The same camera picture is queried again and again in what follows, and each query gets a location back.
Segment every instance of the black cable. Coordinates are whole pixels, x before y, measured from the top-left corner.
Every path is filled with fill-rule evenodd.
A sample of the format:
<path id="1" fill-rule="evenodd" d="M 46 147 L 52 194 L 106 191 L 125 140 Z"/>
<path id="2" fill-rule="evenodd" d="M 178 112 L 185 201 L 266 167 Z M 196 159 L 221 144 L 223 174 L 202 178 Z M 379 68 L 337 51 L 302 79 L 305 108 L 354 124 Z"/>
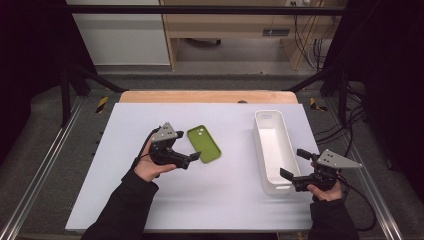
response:
<path id="1" fill-rule="evenodd" d="M 360 111 L 360 112 L 358 112 L 358 113 L 355 113 L 355 115 L 352 115 L 352 113 L 353 113 L 354 111 L 356 111 L 357 109 L 359 109 L 359 108 L 357 107 L 357 108 L 355 108 L 354 110 L 352 110 L 352 112 L 351 112 L 351 116 L 350 116 L 350 119 L 349 119 L 349 121 L 347 122 L 347 125 L 348 125 L 348 126 L 352 126 L 355 122 L 357 122 L 359 119 L 361 119 L 361 118 L 363 117 L 363 115 L 361 115 L 359 118 L 357 118 L 357 119 L 356 119 L 356 117 L 357 117 L 359 114 L 364 113 L 364 111 Z M 316 142 L 317 142 L 317 143 L 319 143 L 319 142 L 322 142 L 322 141 L 328 140 L 328 139 L 330 139 L 331 137 L 335 136 L 337 133 L 339 133 L 340 131 L 342 131 L 342 130 L 344 130 L 344 129 L 345 129 L 344 127 L 341 127 L 341 128 L 339 128 L 336 132 L 334 132 L 334 133 L 330 134 L 329 136 L 324 137 L 324 138 L 322 138 L 322 139 L 318 139 L 318 140 L 316 140 Z M 328 131 L 330 131 L 330 130 L 326 130 L 326 131 L 322 131 L 322 132 L 316 133 L 316 134 L 314 134 L 314 136 L 316 136 L 316 135 L 318 135 L 318 134 L 321 134 L 321 133 L 328 132 Z"/>
<path id="2" fill-rule="evenodd" d="M 352 123 L 349 125 L 349 126 L 350 126 L 349 128 L 343 128 L 343 127 L 342 127 L 342 128 L 340 128 L 339 130 L 337 130 L 335 133 L 331 134 L 330 136 L 327 136 L 327 137 L 325 137 L 325 138 L 323 138 L 323 139 L 317 140 L 317 145 L 323 145 L 323 144 L 327 144 L 327 143 L 333 142 L 333 141 L 335 141 L 335 140 L 339 139 L 340 137 L 343 137 L 344 135 L 346 135 L 346 133 L 348 133 L 349 131 L 352 131 L 352 132 L 351 132 L 351 136 L 353 136 L 353 130 L 351 130 L 351 129 L 352 129 L 352 124 L 354 124 L 355 122 L 357 122 L 359 119 L 363 118 L 364 116 L 365 116 L 365 114 L 362 114 L 361 116 L 359 116 L 359 118 L 354 119 L 354 120 L 352 121 Z M 340 131 L 342 131 L 342 130 L 345 130 L 345 131 L 344 131 L 341 135 L 338 135 L 338 136 L 334 137 L 337 133 L 339 133 L 339 132 L 340 132 Z M 346 157 L 346 156 L 347 156 L 347 153 L 348 153 L 348 152 L 349 152 L 349 150 L 350 150 L 351 144 L 352 144 L 352 142 L 350 142 L 350 143 L 349 143 L 348 148 L 347 148 L 347 150 L 346 150 L 346 153 L 345 153 L 344 157 Z"/>
<path id="3" fill-rule="evenodd" d="M 153 136 L 153 134 L 157 133 L 159 129 L 160 127 L 153 129 L 152 132 L 149 134 L 149 136 L 147 136 L 146 140 L 144 141 L 143 147 L 141 147 L 140 152 L 138 153 L 137 157 L 134 159 L 133 164 L 131 165 L 131 169 L 134 169 L 137 166 L 138 162 L 140 161 L 140 158 L 146 156 L 146 155 L 141 156 L 141 154 L 143 153 L 143 150 L 146 147 L 147 143 L 149 142 L 150 138 Z"/>
<path id="4" fill-rule="evenodd" d="M 347 179 L 345 177 L 343 177 L 342 175 L 338 175 L 340 178 L 343 179 L 344 182 L 347 183 Z M 342 185 L 345 186 L 345 189 L 342 189 L 342 193 L 344 194 L 344 199 L 346 199 L 349 196 L 349 192 L 350 192 L 350 188 L 348 188 L 346 185 Z"/>
<path id="5" fill-rule="evenodd" d="M 306 56 L 305 45 L 302 43 L 302 38 L 300 37 L 300 34 L 297 30 L 297 15 L 293 15 L 293 18 L 294 18 L 294 42 L 296 43 L 296 46 L 299 49 L 300 53 L 303 55 L 303 57 L 305 59 L 308 59 Z"/>
<path id="6" fill-rule="evenodd" d="M 140 159 L 142 159 L 142 158 L 144 158 L 145 156 L 149 156 L 150 155 L 150 153 L 146 153 L 146 154 L 144 154 L 143 156 L 141 156 L 141 157 L 139 157 Z"/>
<path id="7" fill-rule="evenodd" d="M 336 16 L 331 16 L 331 20 L 333 21 L 333 23 L 324 32 L 322 38 L 320 40 L 318 40 L 318 39 L 314 40 L 313 53 L 314 53 L 314 59 L 317 62 L 317 66 L 316 66 L 317 72 L 322 70 L 322 67 L 320 67 L 320 64 L 324 65 L 325 59 L 326 59 L 326 56 L 321 55 L 322 44 L 325 42 L 327 37 L 330 36 L 330 34 L 333 32 L 333 30 L 336 26 L 336 22 L 339 21 L 339 19 L 337 19 Z"/>
<path id="8" fill-rule="evenodd" d="M 352 118 L 352 113 L 353 113 L 353 112 L 350 112 L 349 119 L 351 119 L 351 118 Z M 349 125 L 349 133 L 350 133 L 349 144 L 347 145 L 346 152 L 345 152 L 345 154 L 343 155 L 344 157 L 347 157 L 347 154 L 349 154 L 350 148 L 352 147 L 352 143 L 353 143 L 353 124 L 350 124 L 350 125 Z"/>
<path id="9" fill-rule="evenodd" d="M 311 21 L 311 18 L 312 17 L 316 17 L 316 16 L 314 16 L 314 15 L 309 16 L 308 21 L 306 21 L 305 26 L 302 29 L 302 37 L 303 37 L 303 39 L 305 39 L 305 37 L 303 36 L 303 33 L 305 32 L 305 28 L 308 26 L 308 23 L 309 23 L 309 21 Z"/>
<path id="10" fill-rule="evenodd" d="M 353 187 L 352 185 L 350 185 L 350 184 L 348 184 L 347 183 L 347 181 L 346 181 L 346 179 L 343 177 L 340 177 L 340 175 L 337 177 L 337 180 L 339 180 L 340 182 L 342 182 L 343 184 L 345 184 L 345 186 L 347 187 L 347 188 L 349 188 L 349 189 L 352 189 L 353 191 L 355 191 L 359 196 L 361 196 L 363 199 L 364 199 L 364 201 L 368 204 L 368 206 L 370 207 L 370 210 L 371 210 L 371 213 L 372 213 L 372 216 L 373 216 L 373 219 L 372 219 L 372 223 L 371 223 L 371 225 L 370 226 L 368 226 L 368 227 L 365 227 L 365 228 L 356 228 L 356 230 L 358 230 L 358 231 L 363 231 L 363 232 L 365 232 L 365 231 L 369 231 L 369 230 L 371 230 L 371 229 L 373 229 L 374 227 L 375 227 L 375 225 L 377 224 L 377 214 L 375 213 L 375 209 L 374 209 L 374 207 L 372 206 L 372 204 L 371 204 L 371 202 L 368 200 L 368 198 L 364 195 L 364 194 L 362 194 L 358 189 L 356 189 L 355 187 Z"/>

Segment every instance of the gray floor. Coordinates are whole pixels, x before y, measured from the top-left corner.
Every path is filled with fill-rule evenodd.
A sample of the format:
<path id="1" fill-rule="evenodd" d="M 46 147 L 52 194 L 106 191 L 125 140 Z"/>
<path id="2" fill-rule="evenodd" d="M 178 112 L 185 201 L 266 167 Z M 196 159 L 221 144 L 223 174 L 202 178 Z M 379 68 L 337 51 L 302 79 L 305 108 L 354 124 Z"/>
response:
<path id="1" fill-rule="evenodd" d="M 174 72 L 149 68 L 148 72 L 140 75 L 140 72 L 134 69 L 117 71 L 120 69 L 115 68 L 102 69 L 102 74 L 111 82 L 130 89 L 282 90 L 314 73 L 307 63 L 303 65 L 303 70 L 291 71 L 284 54 L 278 54 L 282 53 L 278 40 L 267 39 L 258 42 L 223 39 L 220 46 L 183 41 L 181 48 Z M 42 182 L 37 198 L 31 203 L 33 205 L 25 221 L 19 226 L 21 235 L 54 234 L 78 238 L 77 234 L 65 231 L 64 226 L 90 167 L 97 143 L 101 140 L 101 132 L 107 124 L 113 103 L 119 99 L 119 94 L 91 81 L 90 85 L 93 90 L 89 97 L 73 98 L 74 102 L 83 101 L 81 113 L 67 135 L 65 144 L 60 147 L 61 151 L 49 170 L 48 177 Z M 321 107 L 332 109 L 336 103 L 336 99 L 321 98 L 317 90 L 319 86 L 320 83 L 316 83 L 296 93 L 299 102 L 304 105 L 314 133 L 330 129 L 337 124 L 331 111 L 310 108 L 311 97 Z M 108 96 L 109 101 L 102 113 L 95 113 L 103 96 Z M 32 115 L 0 169 L 0 228 L 4 227 L 12 216 L 60 130 L 60 101 L 59 88 L 53 88 L 33 99 Z M 349 98 L 350 109 L 358 105 L 354 98 Z M 353 129 L 353 150 L 359 153 L 403 239 L 424 239 L 422 202 L 402 173 L 387 169 L 386 157 L 368 123 L 360 120 L 354 124 Z M 325 134 L 317 135 L 316 139 L 324 136 Z M 345 139 L 341 137 L 319 145 L 320 150 L 327 148 L 344 153 Z M 349 156 L 358 157 L 355 152 Z M 351 185 L 364 191 L 358 172 L 343 171 L 343 175 Z M 349 194 L 347 206 L 358 227 L 370 223 L 371 215 L 367 205 L 353 191 Z M 361 232 L 361 239 L 386 239 L 382 229 L 385 229 L 384 226 L 378 224 L 371 231 Z M 255 238 L 260 237 L 252 235 L 248 239 Z M 298 237 L 297 233 L 280 233 L 280 239 Z"/>

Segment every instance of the green phone case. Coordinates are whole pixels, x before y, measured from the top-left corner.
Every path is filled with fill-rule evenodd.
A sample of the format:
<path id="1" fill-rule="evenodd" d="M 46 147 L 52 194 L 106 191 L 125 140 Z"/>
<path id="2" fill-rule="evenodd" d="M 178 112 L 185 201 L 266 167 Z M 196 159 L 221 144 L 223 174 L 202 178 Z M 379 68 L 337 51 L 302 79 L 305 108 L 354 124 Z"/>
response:
<path id="1" fill-rule="evenodd" d="M 197 126 L 187 131 L 188 139 L 194 149 L 200 154 L 200 160 L 204 163 L 208 163 L 221 156 L 221 150 L 216 145 L 209 131 L 204 125 Z"/>

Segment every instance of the wire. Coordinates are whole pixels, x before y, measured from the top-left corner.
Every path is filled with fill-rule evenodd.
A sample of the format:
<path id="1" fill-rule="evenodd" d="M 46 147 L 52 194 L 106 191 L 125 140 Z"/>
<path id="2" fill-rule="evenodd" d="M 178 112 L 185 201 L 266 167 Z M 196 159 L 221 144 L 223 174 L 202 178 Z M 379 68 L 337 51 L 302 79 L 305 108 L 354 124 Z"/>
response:
<path id="1" fill-rule="evenodd" d="M 145 155 L 141 156 L 141 154 L 144 151 L 144 148 L 147 145 L 147 142 L 149 142 L 149 140 L 153 136 L 153 134 L 155 134 L 156 132 L 158 132 L 159 129 L 160 129 L 160 127 L 153 129 L 152 132 L 150 132 L 149 136 L 147 136 L 146 140 L 144 140 L 144 143 L 143 143 L 143 146 L 140 149 L 140 152 L 138 153 L 137 157 L 134 159 L 133 164 L 131 165 L 131 169 L 134 169 L 137 166 L 138 162 L 140 161 L 140 158 L 145 157 L 145 156 L 147 156 L 147 155 L 150 154 L 149 153 L 149 154 L 145 154 Z"/>
<path id="2" fill-rule="evenodd" d="M 347 126 L 349 127 L 348 129 L 350 129 L 350 128 L 352 127 L 352 125 L 353 125 L 354 123 L 356 123 L 358 120 L 360 120 L 363 116 L 365 116 L 365 114 L 364 114 L 364 111 L 363 111 L 363 110 L 361 110 L 361 111 L 360 111 L 360 112 L 358 112 L 358 113 L 353 114 L 353 113 L 354 113 L 355 111 L 357 111 L 360 107 L 361 107 L 361 106 L 358 106 L 358 107 L 354 108 L 354 109 L 351 111 L 351 113 L 350 113 L 350 117 L 349 117 L 349 121 L 347 122 Z M 328 129 L 328 130 L 325 130 L 325 131 L 322 131 L 322 132 L 315 133 L 315 134 L 314 134 L 314 136 L 317 136 L 317 135 L 322 134 L 322 133 L 329 132 L 329 131 L 333 130 L 334 128 L 336 128 L 336 127 L 337 127 L 337 126 L 339 126 L 339 125 L 341 125 L 341 124 L 340 124 L 340 123 L 338 123 L 338 124 L 336 124 L 335 126 L 331 127 L 331 128 L 330 128 L 330 129 Z M 346 128 L 341 127 L 341 128 L 339 128 L 338 130 L 336 130 L 335 132 L 331 133 L 330 135 L 328 135 L 328 136 L 326 136 L 326 137 L 324 137 L 324 138 L 321 138 L 321 139 L 316 140 L 316 142 L 317 142 L 317 144 L 318 144 L 318 145 L 321 145 L 321 144 L 324 144 L 324 143 L 332 142 L 332 141 L 334 141 L 334 140 L 336 140 L 336 139 L 338 139 L 338 138 L 340 138 L 340 137 L 344 136 L 344 135 L 347 133 L 347 132 L 344 132 L 342 135 L 337 136 L 335 139 L 331 139 L 332 137 L 336 136 L 339 132 L 341 132 L 341 131 L 343 131 L 343 130 L 346 130 Z"/>
<path id="3" fill-rule="evenodd" d="M 310 47 L 308 47 L 308 52 L 306 54 L 306 56 L 308 57 L 308 59 L 306 59 L 306 60 L 308 61 L 309 66 L 311 66 L 313 69 L 315 69 L 315 70 L 318 71 L 317 67 L 315 67 L 314 64 L 312 63 L 311 57 L 310 57 L 310 54 L 309 53 L 310 53 Z"/>
<path id="4" fill-rule="evenodd" d="M 348 189 L 352 189 L 352 190 L 353 190 L 353 191 L 355 191 L 355 192 L 356 192 L 359 196 L 361 196 L 361 197 L 364 199 L 364 201 L 367 203 L 367 205 L 369 206 L 369 208 L 371 209 L 371 213 L 372 213 L 373 219 L 372 219 L 372 222 L 371 222 L 370 226 L 365 227 L 365 228 L 356 228 L 356 230 L 365 232 L 365 231 L 369 231 L 369 230 L 373 229 L 373 228 L 375 227 L 375 225 L 377 224 L 377 215 L 376 215 L 376 213 L 375 213 L 375 209 L 374 209 L 374 207 L 372 206 L 371 202 L 370 202 L 370 201 L 368 200 L 368 198 L 367 198 L 364 194 L 362 194 L 362 193 L 361 193 L 358 189 L 356 189 L 356 188 L 355 188 L 355 187 L 353 187 L 352 185 L 348 184 L 348 183 L 347 183 L 347 181 L 346 181 L 346 178 L 341 177 L 341 176 L 339 175 L 339 176 L 337 177 L 337 180 L 339 180 L 340 182 L 342 182 L 343 184 L 345 184 L 345 186 L 346 186 Z"/>
<path id="5" fill-rule="evenodd" d="M 346 157 L 347 154 L 349 154 L 350 148 L 352 147 L 352 143 L 353 143 L 353 124 L 349 125 L 349 133 L 350 133 L 350 139 L 349 139 L 349 144 L 347 146 L 346 152 L 344 154 L 344 156 Z"/>
<path id="6" fill-rule="evenodd" d="M 272 37 L 272 30 L 274 29 L 274 18 L 275 18 L 275 15 L 272 15 L 271 29 L 269 30 L 269 37 Z"/>
<path id="7" fill-rule="evenodd" d="M 347 179 L 345 178 L 345 177 L 343 177 L 342 175 L 338 175 L 341 179 L 343 179 L 343 183 L 344 182 L 346 182 L 347 183 Z M 345 186 L 345 189 L 343 190 L 342 189 L 342 193 L 344 194 L 344 199 L 346 199 L 347 198 L 347 196 L 349 196 L 349 192 L 350 192 L 350 188 L 349 187 L 347 187 L 345 184 L 344 185 L 342 185 L 342 186 Z"/>
<path id="8" fill-rule="evenodd" d="M 149 156 L 149 155 L 150 155 L 150 153 L 146 153 L 143 156 L 141 156 L 140 159 L 144 158 L 145 156 Z"/>
<path id="9" fill-rule="evenodd" d="M 325 42 L 325 40 L 328 38 L 328 36 L 330 36 L 330 34 L 334 31 L 334 29 L 336 29 L 335 28 L 336 22 L 338 22 L 340 19 L 338 19 L 336 16 L 331 16 L 331 20 L 333 21 L 333 23 L 327 28 L 327 30 L 324 32 L 321 39 L 314 40 L 313 53 L 314 53 L 314 59 L 316 61 L 315 69 L 317 70 L 317 72 L 322 70 L 322 67 L 320 65 L 324 66 L 324 62 L 326 59 L 326 56 L 321 55 L 322 45 Z"/>
<path id="10" fill-rule="evenodd" d="M 303 55 L 305 59 L 307 59 L 305 45 L 302 43 L 302 38 L 300 37 L 299 31 L 297 29 L 297 15 L 293 15 L 293 18 L 294 18 L 294 41 L 296 43 L 297 48 L 300 50 L 300 53 Z"/>
<path id="11" fill-rule="evenodd" d="M 305 29 L 306 29 L 306 27 L 308 26 L 309 21 L 311 21 L 311 18 L 312 18 L 312 17 L 316 17 L 316 16 L 315 16 L 315 15 L 311 15 L 311 16 L 309 16 L 308 21 L 306 21 L 305 26 L 303 26 L 303 29 L 302 29 L 302 37 L 303 37 L 303 40 L 305 40 L 305 42 L 306 42 L 306 38 L 305 38 L 305 36 L 303 36 L 303 33 L 305 32 Z"/>

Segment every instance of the wooden desk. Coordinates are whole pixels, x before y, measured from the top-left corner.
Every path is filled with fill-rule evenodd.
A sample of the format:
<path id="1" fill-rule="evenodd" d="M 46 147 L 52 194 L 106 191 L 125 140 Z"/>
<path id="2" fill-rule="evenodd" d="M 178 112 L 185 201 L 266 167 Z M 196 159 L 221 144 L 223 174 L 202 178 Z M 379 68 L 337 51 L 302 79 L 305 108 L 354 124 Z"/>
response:
<path id="1" fill-rule="evenodd" d="M 290 6 L 288 0 L 160 0 L 161 5 L 221 5 L 221 6 Z M 298 7 L 306 6 L 297 1 Z M 311 0 L 309 7 L 344 6 L 346 1 Z M 336 32 L 340 17 L 333 16 L 298 16 L 295 25 L 294 16 L 280 15 L 196 15 L 196 14 L 164 14 L 165 36 L 170 56 L 170 64 L 175 69 L 179 39 L 181 38 L 280 38 L 285 54 L 290 60 L 293 70 L 299 70 L 304 60 L 301 42 L 307 52 L 308 45 L 314 39 L 332 39 Z M 268 30 L 284 30 L 287 36 L 266 34 Z"/>
<path id="2" fill-rule="evenodd" d="M 119 100 L 122 103 L 291 103 L 296 95 L 280 91 L 127 91 Z"/>

